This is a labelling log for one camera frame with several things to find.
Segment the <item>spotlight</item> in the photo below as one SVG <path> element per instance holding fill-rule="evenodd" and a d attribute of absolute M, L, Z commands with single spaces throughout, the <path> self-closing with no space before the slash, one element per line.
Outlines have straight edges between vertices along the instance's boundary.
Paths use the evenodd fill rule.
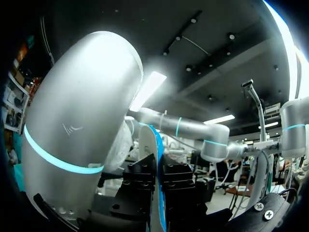
<path fill-rule="evenodd" d="M 166 50 L 166 51 L 163 52 L 164 56 L 167 56 L 168 54 L 169 54 L 169 50 Z"/>
<path fill-rule="evenodd" d="M 185 67 L 185 69 L 186 69 L 187 72 L 191 72 L 192 66 L 191 66 L 191 65 L 187 65 L 187 66 Z"/>
<path fill-rule="evenodd" d="M 229 33 L 228 37 L 230 40 L 234 40 L 235 39 L 235 35 L 233 33 Z"/>

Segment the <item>black ceiling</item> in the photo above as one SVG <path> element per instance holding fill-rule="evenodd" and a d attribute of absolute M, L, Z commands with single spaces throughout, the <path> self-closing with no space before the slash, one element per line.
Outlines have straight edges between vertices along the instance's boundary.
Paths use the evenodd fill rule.
<path fill-rule="evenodd" d="M 179 34 L 198 11 L 197 22 Z M 199 121 L 233 114 L 236 119 L 224 123 L 232 135 L 258 131 L 257 110 L 240 87 L 244 81 L 254 80 L 265 105 L 288 100 L 285 48 L 261 0 L 55 2 L 45 13 L 45 27 L 55 60 L 88 33 L 107 30 L 123 36 L 139 53 L 145 78 L 152 71 L 168 77 L 146 107 Z M 163 56 L 177 35 L 208 54 L 182 38 Z M 193 70 L 187 72 L 186 65 Z"/>

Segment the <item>metal pole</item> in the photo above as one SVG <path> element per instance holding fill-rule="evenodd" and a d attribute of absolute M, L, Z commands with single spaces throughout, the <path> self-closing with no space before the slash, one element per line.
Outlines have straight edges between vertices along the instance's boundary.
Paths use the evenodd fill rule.
<path fill-rule="evenodd" d="M 265 121 L 264 121 L 264 114 L 263 114 L 263 108 L 261 101 L 253 88 L 252 85 L 253 81 L 251 80 L 251 84 L 247 85 L 247 91 L 253 98 L 253 100 L 256 103 L 258 114 L 259 114 L 259 121 L 261 126 L 261 142 L 266 141 L 266 129 L 265 129 Z M 253 190 L 251 193 L 251 197 L 249 199 L 249 203 L 246 207 L 246 210 L 251 208 L 252 205 L 254 205 L 256 202 L 259 201 L 263 187 L 265 186 L 265 177 L 266 177 L 266 170 L 267 170 L 267 161 L 264 156 L 260 156 L 257 161 L 257 171 L 255 176 L 255 183 L 253 186 Z"/>

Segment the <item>fluorescent light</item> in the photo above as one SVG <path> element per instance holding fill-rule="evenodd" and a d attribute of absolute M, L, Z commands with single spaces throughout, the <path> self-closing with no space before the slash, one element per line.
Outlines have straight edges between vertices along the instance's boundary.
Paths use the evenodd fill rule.
<path fill-rule="evenodd" d="M 278 122 L 269 123 L 269 124 L 266 124 L 266 125 L 265 125 L 265 128 L 266 128 L 266 127 L 276 126 L 276 125 L 278 125 Z"/>
<path fill-rule="evenodd" d="M 274 17 L 274 20 L 277 23 L 278 29 L 281 33 L 286 55 L 288 58 L 289 64 L 289 73 L 290 73 L 290 93 L 289 93 L 289 101 L 295 99 L 296 96 L 296 88 L 297 88 L 297 60 L 295 53 L 295 46 L 292 39 L 292 35 L 286 25 L 285 21 L 281 18 L 281 16 L 266 2 L 263 1 L 266 7 L 269 9 L 270 13 Z"/>
<path fill-rule="evenodd" d="M 301 77 L 300 77 L 300 85 L 299 85 L 299 93 L 297 98 L 304 98 L 309 96 L 308 86 L 309 86 L 309 63 L 304 56 L 304 54 L 295 47 L 296 54 L 300 61 L 301 66 Z"/>
<path fill-rule="evenodd" d="M 153 95 L 160 85 L 162 85 L 165 79 L 166 76 L 158 72 L 152 72 L 136 95 L 133 103 L 131 104 L 130 110 L 135 112 L 139 111 L 148 98 L 150 98 L 150 96 Z"/>
<path fill-rule="evenodd" d="M 134 120 L 135 118 L 132 116 L 125 116 L 125 120 Z"/>
<path fill-rule="evenodd" d="M 209 121 L 205 121 L 204 123 L 207 125 L 207 124 L 215 124 L 215 123 L 219 123 L 219 122 L 225 122 L 225 121 L 228 121 L 228 120 L 232 120 L 234 119 L 234 115 L 228 115 L 228 116 L 224 116 L 224 117 L 219 117 L 219 118 L 215 118 L 215 119 L 212 119 L 212 120 L 209 120 Z"/>

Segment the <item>screw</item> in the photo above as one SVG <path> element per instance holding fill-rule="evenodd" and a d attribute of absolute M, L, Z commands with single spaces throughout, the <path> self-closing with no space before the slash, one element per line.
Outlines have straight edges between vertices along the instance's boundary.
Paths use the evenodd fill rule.
<path fill-rule="evenodd" d="M 264 214 L 264 218 L 268 221 L 274 217 L 274 212 L 271 210 L 267 210 Z"/>
<path fill-rule="evenodd" d="M 256 203 L 256 204 L 254 205 L 254 209 L 255 209 L 256 211 L 262 211 L 262 210 L 264 209 L 263 203 L 261 203 L 261 202 Z"/>

